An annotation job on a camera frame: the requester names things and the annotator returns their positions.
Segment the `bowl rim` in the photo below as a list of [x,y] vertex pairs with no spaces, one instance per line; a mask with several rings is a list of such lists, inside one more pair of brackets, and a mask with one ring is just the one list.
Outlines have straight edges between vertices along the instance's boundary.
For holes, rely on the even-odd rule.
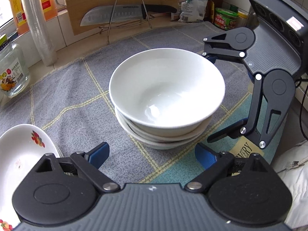
[[54,155],[55,155],[56,157],[57,157],[57,156],[63,157],[62,152],[61,152],[61,151],[59,152],[59,150],[57,149],[57,147],[56,147],[56,145],[54,144],[54,142],[50,139],[49,135],[46,134],[46,132],[45,132],[44,130],[42,130],[41,128],[39,128],[39,127],[37,127],[37,126],[35,126],[35,125],[32,125],[32,124],[23,123],[23,124],[18,124],[18,125],[14,126],[14,127],[11,127],[11,128],[9,128],[7,131],[5,131],[5,132],[0,136],[0,140],[1,140],[2,137],[4,137],[4,136],[7,134],[7,132],[9,132],[9,131],[11,131],[11,130],[13,130],[13,129],[15,129],[15,128],[19,128],[19,127],[21,127],[21,126],[30,126],[30,127],[34,128],[34,129],[36,129],[36,130],[42,131],[42,132],[45,134],[45,137],[53,144],[54,150],[55,150],[55,152],[56,152],[56,153],[54,153]]
[[119,122],[119,124],[121,125],[121,127],[124,129],[124,131],[131,135],[132,137],[134,137],[135,139],[139,140],[140,142],[142,143],[145,143],[147,145],[151,145],[151,146],[156,146],[156,147],[171,147],[171,146],[182,146],[182,145],[185,145],[195,139],[197,139],[199,136],[202,135],[202,133],[194,136],[194,137],[191,137],[191,138],[188,138],[186,140],[181,140],[181,141],[174,141],[174,142],[169,142],[169,143],[164,143],[164,142],[154,142],[154,141],[150,141],[150,140],[147,140],[141,136],[139,136],[138,134],[136,134],[130,127],[129,125],[127,124],[127,122],[125,122],[125,120],[123,119],[123,116],[121,115],[121,113],[118,111],[117,108],[115,108],[115,116]]
[[[130,116],[129,114],[126,114],[123,110],[121,110],[118,105],[115,103],[113,97],[112,97],[112,94],[111,94],[111,81],[112,81],[112,78],[114,77],[114,74],[116,73],[116,71],[126,62],[128,61],[129,59],[132,59],[134,58],[136,55],[139,55],[139,54],[142,54],[142,53],[145,53],[145,52],[149,52],[149,51],[157,51],[157,50],[162,50],[162,49],[171,49],[171,50],[180,50],[180,51],[183,51],[183,52],[188,52],[189,54],[194,54],[196,56],[198,56],[198,58],[203,58],[203,60],[207,61],[208,64],[212,65],[217,71],[218,71],[218,75],[221,77],[222,79],[222,82],[220,82],[219,84],[220,85],[223,85],[223,96],[221,97],[221,100],[219,102],[219,104],[216,106],[216,108],[212,111],[212,112],[209,112],[206,116],[204,116],[202,119],[199,119],[197,121],[194,121],[194,122],[190,122],[190,123],[186,123],[186,124],[181,124],[181,125],[173,125],[173,126],[161,126],[161,125],[157,125],[155,123],[149,123],[149,122],[145,122],[145,121],[141,121],[141,120],[138,120],[136,118],[134,118],[133,116]],[[125,117],[127,117],[128,119],[130,119],[131,121],[133,122],[137,122],[141,125],[144,125],[144,126],[148,126],[148,127],[153,127],[153,128],[161,128],[161,129],[172,129],[172,128],[183,128],[183,127],[187,127],[187,126],[190,126],[190,125],[194,125],[194,124],[197,124],[199,122],[202,122],[204,121],[206,118],[208,118],[209,116],[211,116],[219,107],[220,105],[222,104],[222,101],[224,100],[224,96],[225,96],[225,93],[226,93],[226,86],[225,86],[225,82],[224,82],[224,78],[221,74],[221,72],[219,71],[219,69],[213,64],[211,63],[209,60],[207,60],[205,57],[201,56],[201,55],[198,55],[194,52],[191,52],[191,51],[188,51],[188,50],[184,50],[184,49],[177,49],[177,48],[155,48],[155,49],[149,49],[149,50],[145,50],[145,51],[142,51],[142,52],[139,52],[139,53],[136,53],[134,55],[132,55],[131,57],[125,59],[124,61],[122,61],[120,63],[119,66],[117,66],[117,68],[113,71],[112,73],[112,76],[110,78],[110,81],[109,81],[109,96],[110,96],[110,99],[114,105],[115,108],[118,109],[118,111],[121,112],[122,115],[124,115]]]
[[138,131],[140,131],[143,135],[149,137],[149,138],[153,138],[156,139],[158,141],[169,141],[169,142],[176,142],[176,141],[181,141],[181,140],[186,140],[189,138],[192,138],[193,136],[198,135],[201,132],[204,132],[205,127],[204,125],[209,125],[210,121],[212,120],[212,115],[209,116],[208,118],[204,119],[200,125],[198,125],[197,128],[195,128],[193,131],[186,133],[184,135],[181,136],[176,136],[176,137],[163,137],[163,136],[156,136],[153,135],[151,133],[146,132],[145,130],[139,128],[137,125],[135,125],[130,119],[126,118],[125,116],[123,116],[123,119],[126,121],[126,123],[128,124],[128,126],[135,132],[135,129],[132,128],[132,126],[134,128],[136,128]]

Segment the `kitchen knife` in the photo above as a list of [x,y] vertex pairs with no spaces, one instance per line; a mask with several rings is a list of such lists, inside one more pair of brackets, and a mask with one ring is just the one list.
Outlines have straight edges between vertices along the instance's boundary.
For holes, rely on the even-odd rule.
[[[147,12],[176,13],[177,9],[168,5],[145,5]],[[81,20],[80,26],[88,26],[102,23],[109,23],[113,6],[100,6],[89,10]],[[112,22],[121,22],[134,19],[146,19],[143,4],[117,5]]]

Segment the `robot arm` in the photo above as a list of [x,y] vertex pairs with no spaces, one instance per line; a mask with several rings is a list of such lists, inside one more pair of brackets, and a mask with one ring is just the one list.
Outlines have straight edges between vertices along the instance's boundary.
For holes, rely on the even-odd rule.
[[[254,82],[249,116],[208,137],[215,142],[245,136],[261,149],[268,146],[295,96],[295,80],[307,71],[308,14],[289,0],[250,0],[259,26],[236,28],[204,38],[206,58],[245,65]],[[261,132],[257,123],[262,98],[268,105]],[[273,115],[278,120],[273,124]]]

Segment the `white bowl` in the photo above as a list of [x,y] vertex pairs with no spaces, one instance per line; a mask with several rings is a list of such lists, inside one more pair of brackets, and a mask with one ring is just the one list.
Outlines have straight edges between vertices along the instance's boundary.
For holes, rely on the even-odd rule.
[[15,189],[45,153],[61,157],[49,136],[40,128],[21,124],[0,137],[0,219],[12,228],[20,221],[12,206]]
[[224,92],[215,65],[182,49],[133,55],[116,68],[109,83],[111,100],[126,118],[164,137],[193,131],[217,110]]
[[182,140],[186,140],[189,138],[192,138],[194,136],[199,135],[200,133],[203,133],[204,130],[206,129],[206,127],[209,125],[212,116],[210,116],[209,118],[205,119],[203,122],[201,122],[201,124],[193,131],[182,135],[182,136],[177,136],[177,137],[162,137],[162,136],[155,136],[152,134],[147,133],[146,131],[144,131],[143,129],[139,128],[138,126],[136,126],[130,119],[127,119],[125,116],[121,115],[123,117],[123,119],[125,120],[125,122],[128,124],[128,126],[139,136],[148,139],[150,141],[156,141],[156,142],[176,142],[176,141],[182,141]]
[[193,141],[194,139],[196,139],[197,137],[199,137],[201,135],[201,134],[199,134],[199,135],[197,135],[193,138],[189,138],[189,139],[186,139],[186,140],[183,140],[183,141],[178,141],[178,142],[170,142],[170,143],[153,142],[153,141],[147,140],[147,139],[137,135],[129,127],[129,125],[125,122],[123,116],[117,110],[117,108],[115,108],[115,116],[116,116],[118,122],[120,123],[121,127],[125,130],[126,133],[128,133],[129,135],[131,135],[132,137],[134,137],[135,139],[137,139],[141,143],[143,143],[145,146],[153,148],[153,149],[172,149],[172,148],[187,144],[187,143]]

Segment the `condiment jar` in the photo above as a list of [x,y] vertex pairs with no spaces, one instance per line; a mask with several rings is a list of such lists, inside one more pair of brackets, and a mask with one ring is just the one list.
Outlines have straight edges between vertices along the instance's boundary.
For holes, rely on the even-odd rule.
[[238,11],[238,19],[236,20],[236,27],[245,27],[248,19],[248,14]]
[[9,98],[23,91],[30,81],[21,47],[7,36],[0,42],[0,89]]

